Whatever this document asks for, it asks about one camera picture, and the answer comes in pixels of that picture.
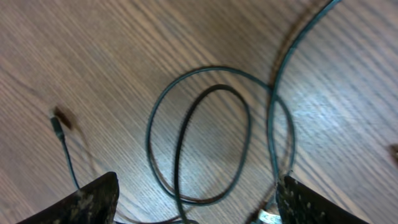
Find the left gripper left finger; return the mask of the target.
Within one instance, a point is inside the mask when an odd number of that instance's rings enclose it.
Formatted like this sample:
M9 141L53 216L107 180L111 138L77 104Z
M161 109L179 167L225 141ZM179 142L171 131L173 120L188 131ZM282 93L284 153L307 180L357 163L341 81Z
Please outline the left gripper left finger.
M117 174L107 172L19 224L112 224L118 198Z

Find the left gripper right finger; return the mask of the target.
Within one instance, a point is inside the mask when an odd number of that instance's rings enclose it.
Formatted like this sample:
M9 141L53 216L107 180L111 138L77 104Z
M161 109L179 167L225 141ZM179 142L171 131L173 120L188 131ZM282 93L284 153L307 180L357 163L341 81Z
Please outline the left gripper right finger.
M276 202L283 224L366 224L289 175L277 183Z

